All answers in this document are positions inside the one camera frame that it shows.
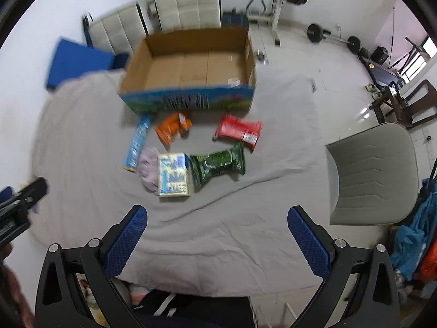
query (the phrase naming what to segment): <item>blue cushion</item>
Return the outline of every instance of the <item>blue cushion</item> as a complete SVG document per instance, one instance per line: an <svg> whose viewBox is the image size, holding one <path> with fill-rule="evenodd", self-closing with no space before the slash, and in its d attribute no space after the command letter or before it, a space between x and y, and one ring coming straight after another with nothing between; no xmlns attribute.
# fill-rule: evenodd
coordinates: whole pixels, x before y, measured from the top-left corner
<svg viewBox="0 0 437 328"><path fill-rule="evenodd" d="M47 88L54 89L60 82L78 78L86 72L109 70L113 61L112 53L61 39L50 68Z"/></svg>

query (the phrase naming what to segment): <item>open cardboard box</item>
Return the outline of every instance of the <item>open cardboard box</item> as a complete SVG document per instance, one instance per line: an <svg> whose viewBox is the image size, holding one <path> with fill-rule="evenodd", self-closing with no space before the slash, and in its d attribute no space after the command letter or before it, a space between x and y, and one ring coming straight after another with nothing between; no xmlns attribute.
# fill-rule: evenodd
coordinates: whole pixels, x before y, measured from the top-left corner
<svg viewBox="0 0 437 328"><path fill-rule="evenodd" d="M244 28L153 34L130 62L120 97L135 112L249 110L255 57Z"/></svg>

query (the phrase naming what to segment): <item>blue snack tube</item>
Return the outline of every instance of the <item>blue snack tube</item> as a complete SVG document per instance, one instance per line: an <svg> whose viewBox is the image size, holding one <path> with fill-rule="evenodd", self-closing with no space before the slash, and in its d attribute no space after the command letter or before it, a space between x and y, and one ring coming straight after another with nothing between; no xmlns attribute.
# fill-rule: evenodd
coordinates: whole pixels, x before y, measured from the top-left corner
<svg viewBox="0 0 437 328"><path fill-rule="evenodd" d="M131 171L133 173L136 172L139 155L141 153L141 149L143 149L144 143L146 142L151 122L151 115L141 116L139 120L138 126L132 138L131 145L123 163L123 167L128 171Z"/></svg>

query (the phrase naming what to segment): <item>orange bag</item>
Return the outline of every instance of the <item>orange bag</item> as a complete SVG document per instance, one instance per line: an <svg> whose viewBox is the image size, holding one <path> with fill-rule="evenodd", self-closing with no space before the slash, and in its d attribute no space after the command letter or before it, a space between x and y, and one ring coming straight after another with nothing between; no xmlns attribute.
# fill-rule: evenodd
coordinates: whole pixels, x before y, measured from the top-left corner
<svg viewBox="0 0 437 328"><path fill-rule="evenodd" d="M437 238L434 239L420 266L419 277L423 282L437 279Z"/></svg>
<svg viewBox="0 0 437 328"><path fill-rule="evenodd" d="M190 128L190 113L176 112L168 116L159 126L156 126L155 131L161 141L169 147L173 140L186 136Z"/></svg>

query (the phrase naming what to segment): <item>snack package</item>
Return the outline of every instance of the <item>snack package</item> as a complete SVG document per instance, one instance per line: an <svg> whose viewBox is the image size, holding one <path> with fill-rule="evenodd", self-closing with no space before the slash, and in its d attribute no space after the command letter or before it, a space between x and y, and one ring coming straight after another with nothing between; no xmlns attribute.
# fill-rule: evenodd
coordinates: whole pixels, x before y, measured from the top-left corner
<svg viewBox="0 0 437 328"><path fill-rule="evenodd" d="M146 142L151 121L151 115L142 116L139 120L138 126L132 138L131 146L129 147L128 153L123 163L123 167L128 171L131 171L133 173L136 172L139 155L141 153L141 149L143 148L144 143Z"/></svg>
<svg viewBox="0 0 437 328"><path fill-rule="evenodd" d="M244 144L239 142L235 147L217 153L191 155L191 173L196 188L201 188L213 176L227 171L236 171L244 175L246 162L244 160Z"/></svg>
<svg viewBox="0 0 437 328"><path fill-rule="evenodd" d="M170 143L186 136L191 128L191 119L188 112L177 112L167 117L159 126L155 127L155 131L161 141L169 146Z"/></svg>
<svg viewBox="0 0 437 328"><path fill-rule="evenodd" d="M437 239L431 244L420 266L419 277L423 282L437 279Z"/></svg>
<svg viewBox="0 0 437 328"><path fill-rule="evenodd" d="M216 140L220 137L231 137L242 140L248 144L250 150L253 152L262 128L262 122L247 122L237 117L226 115L220 121L212 139Z"/></svg>
<svg viewBox="0 0 437 328"><path fill-rule="evenodd" d="M189 196L188 158L184 153L158 155L159 196Z"/></svg>

